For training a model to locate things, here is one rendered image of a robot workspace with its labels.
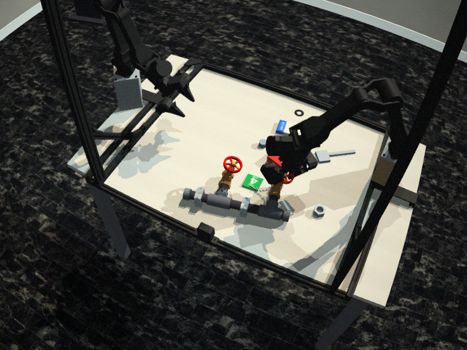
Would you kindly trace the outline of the red block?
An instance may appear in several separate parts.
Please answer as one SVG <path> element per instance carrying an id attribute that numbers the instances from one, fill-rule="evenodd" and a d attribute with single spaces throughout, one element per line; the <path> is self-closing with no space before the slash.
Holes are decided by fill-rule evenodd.
<path id="1" fill-rule="evenodd" d="M 282 161 L 279 161 L 279 156 L 267 156 L 267 162 L 274 162 L 277 167 L 281 166 Z"/>

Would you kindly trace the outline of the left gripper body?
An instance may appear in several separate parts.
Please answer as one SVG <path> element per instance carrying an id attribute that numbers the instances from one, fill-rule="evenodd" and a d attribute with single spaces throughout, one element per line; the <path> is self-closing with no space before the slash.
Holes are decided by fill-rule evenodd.
<path id="1" fill-rule="evenodd" d="M 188 75 L 188 73 L 186 73 L 187 76 L 186 76 L 186 79 L 187 81 L 190 79 L 190 75 Z M 175 93 L 177 92 L 177 90 L 175 90 L 172 95 L 168 93 L 168 91 L 166 90 L 165 86 L 163 85 L 164 81 L 167 81 L 169 80 L 168 76 L 160 79 L 156 84 L 154 84 L 154 89 L 158 89 L 161 93 L 162 93 L 162 97 L 167 97 L 163 100 L 161 100 L 158 105 L 156 106 L 155 108 L 155 111 L 158 113 L 158 114 L 161 114 L 163 112 L 165 112 L 166 110 L 168 110 L 171 105 L 173 104 L 173 100 L 171 97 L 173 97 L 175 95 Z"/>

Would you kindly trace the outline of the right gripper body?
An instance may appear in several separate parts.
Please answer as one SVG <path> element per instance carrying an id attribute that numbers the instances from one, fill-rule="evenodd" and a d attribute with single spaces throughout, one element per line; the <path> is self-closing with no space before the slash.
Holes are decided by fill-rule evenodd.
<path id="1" fill-rule="evenodd" d="M 272 185 L 279 182 L 285 173 L 291 174 L 296 171 L 300 171 L 303 168 L 306 168 L 307 165 L 308 170 L 315 169 L 318 165 L 318 161 L 311 151 L 307 158 L 304 160 L 298 160 L 292 155 L 285 156 L 280 167 L 277 167 L 274 162 L 270 162 L 262 165 L 260 171 L 265 177 L 266 181 Z"/>

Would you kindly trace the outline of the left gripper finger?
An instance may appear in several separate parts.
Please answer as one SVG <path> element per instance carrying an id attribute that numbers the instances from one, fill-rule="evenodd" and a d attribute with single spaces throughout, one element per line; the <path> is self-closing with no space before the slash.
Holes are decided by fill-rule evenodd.
<path id="1" fill-rule="evenodd" d="M 173 102 L 171 107 L 165 112 L 171 113 L 171 114 L 174 114 L 174 115 L 178 115 L 180 117 L 185 117 L 184 113 L 176 106 L 176 101 Z"/>
<path id="2" fill-rule="evenodd" d="M 185 96 L 187 99 L 189 99 L 190 101 L 194 102 L 194 97 L 190 91 L 190 88 L 189 88 L 189 82 L 190 80 L 188 80 L 188 82 L 186 83 L 185 87 L 182 89 L 182 90 L 178 90 L 178 92 L 180 94 L 182 94 L 183 96 Z"/>

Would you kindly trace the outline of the grey hex nut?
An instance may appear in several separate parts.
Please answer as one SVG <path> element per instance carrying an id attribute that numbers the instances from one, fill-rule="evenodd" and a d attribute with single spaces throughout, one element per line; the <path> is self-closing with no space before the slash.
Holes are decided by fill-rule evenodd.
<path id="1" fill-rule="evenodd" d="M 322 212 L 318 212 L 317 210 L 321 210 Z M 323 205 L 317 205 L 315 206 L 315 210 L 313 214 L 317 217 L 323 217 L 325 213 L 326 208 Z"/>

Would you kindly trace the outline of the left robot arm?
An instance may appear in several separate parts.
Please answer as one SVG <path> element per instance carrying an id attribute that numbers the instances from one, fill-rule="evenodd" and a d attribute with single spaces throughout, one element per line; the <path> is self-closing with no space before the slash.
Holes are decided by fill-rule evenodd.
<path id="1" fill-rule="evenodd" d="M 115 44 L 111 63 L 117 68 L 117 75 L 129 78 L 136 68 L 153 85 L 168 76 L 168 82 L 165 80 L 163 85 L 169 94 L 185 87 L 188 82 L 187 74 L 179 69 L 172 77 L 170 75 L 173 70 L 172 64 L 167 60 L 158 59 L 159 54 L 143 44 L 124 0 L 93 0 L 93 2 L 96 10 L 105 17 Z M 118 11 L 120 3 L 122 8 Z"/>

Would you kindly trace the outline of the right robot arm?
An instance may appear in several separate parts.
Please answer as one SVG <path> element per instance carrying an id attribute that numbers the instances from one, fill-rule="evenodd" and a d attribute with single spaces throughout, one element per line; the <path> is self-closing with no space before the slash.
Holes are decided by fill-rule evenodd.
<path id="1" fill-rule="evenodd" d="M 377 89 L 382 103 L 369 99 L 367 93 L 373 88 Z M 403 104 L 404 100 L 394 79 L 374 79 L 366 86 L 355 88 L 350 95 L 324 114 L 311 116 L 290 127 L 288 136 L 268 136 L 265 144 L 267 155 L 279 156 L 279 161 L 290 155 L 298 160 L 304 160 L 312 149 L 321 147 L 320 145 L 327 140 L 334 128 L 360 110 L 372 109 L 378 112 L 389 112 L 392 122 L 387 126 L 391 139 L 388 149 L 391 159 L 398 159 L 409 135 L 401 113 Z M 301 135 L 298 134 L 298 130 Z"/>

